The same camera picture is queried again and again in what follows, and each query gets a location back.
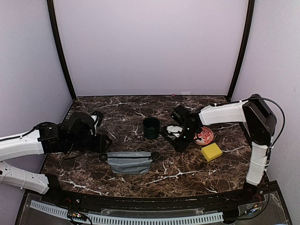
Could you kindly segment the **grey zipper pouch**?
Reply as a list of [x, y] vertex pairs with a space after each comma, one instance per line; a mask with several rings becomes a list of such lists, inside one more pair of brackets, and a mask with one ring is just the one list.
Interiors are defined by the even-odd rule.
[[100, 161], [105, 161], [114, 174], [140, 175], [150, 170], [151, 163], [160, 157], [155, 152], [108, 152], [99, 155]]

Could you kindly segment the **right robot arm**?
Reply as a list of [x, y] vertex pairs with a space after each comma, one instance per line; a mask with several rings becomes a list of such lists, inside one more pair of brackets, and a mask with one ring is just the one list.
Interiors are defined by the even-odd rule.
[[286, 123], [281, 106], [269, 98], [253, 94], [249, 98], [222, 104], [210, 104], [191, 111], [178, 105], [171, 113], [175, 125], [167, 125], [162, 132], [177, 152], [183, 152], [204, 127], [217, 124], [240, 126], [250, 148], [251, 157], [245, 182], [239, 199], [250, 203], [257, 196], [257, 189], [270, 164], [275, 143]]

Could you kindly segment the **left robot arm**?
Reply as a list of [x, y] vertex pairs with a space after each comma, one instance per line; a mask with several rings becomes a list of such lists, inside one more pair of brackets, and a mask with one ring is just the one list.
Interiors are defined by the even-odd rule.
[[99, 111], [92, 115], [75, 112], [59, 124], [42, 122], [30, 131], [2, 138], [0, 182], [42, 195], [47, 194], [55, 204], [63, 204], [66, 193], [60, 189], [55, 175], [32, 173], [16, 168], [6, 161], [28, 155], [68, 154], [71, 151], [105, 153], [112, 141], [107, 135], [97, 133], [103, 117]]

